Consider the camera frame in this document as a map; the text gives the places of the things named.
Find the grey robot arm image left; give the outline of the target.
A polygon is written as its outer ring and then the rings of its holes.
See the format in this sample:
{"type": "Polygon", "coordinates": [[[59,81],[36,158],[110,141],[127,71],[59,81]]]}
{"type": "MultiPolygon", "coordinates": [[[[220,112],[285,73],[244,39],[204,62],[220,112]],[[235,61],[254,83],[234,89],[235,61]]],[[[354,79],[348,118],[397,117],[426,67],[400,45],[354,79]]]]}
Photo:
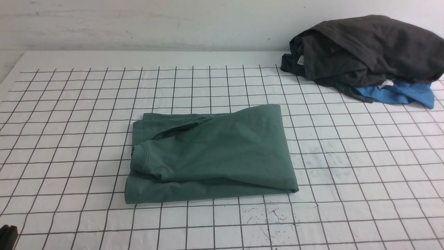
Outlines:
{"type": "Polygon", "coordinates": [[[12,250],[18,238],[16,226],[3,225],[0,229],[0,250],[12,250]]]}

